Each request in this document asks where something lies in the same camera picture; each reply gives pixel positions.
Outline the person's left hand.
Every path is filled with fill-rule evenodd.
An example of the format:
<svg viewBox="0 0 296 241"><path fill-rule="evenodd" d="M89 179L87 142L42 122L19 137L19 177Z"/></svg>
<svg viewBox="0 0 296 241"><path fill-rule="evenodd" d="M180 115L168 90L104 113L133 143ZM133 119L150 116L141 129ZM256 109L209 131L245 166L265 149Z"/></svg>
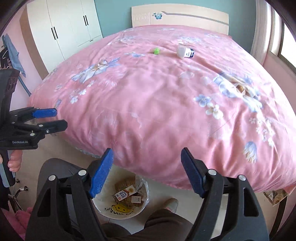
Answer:
<svg viewBox="0 0 296 241"><path fill-rule="evenodd" d="M18 172L22 163L22 150L12 151L7 166L11 172Z"/></svg>

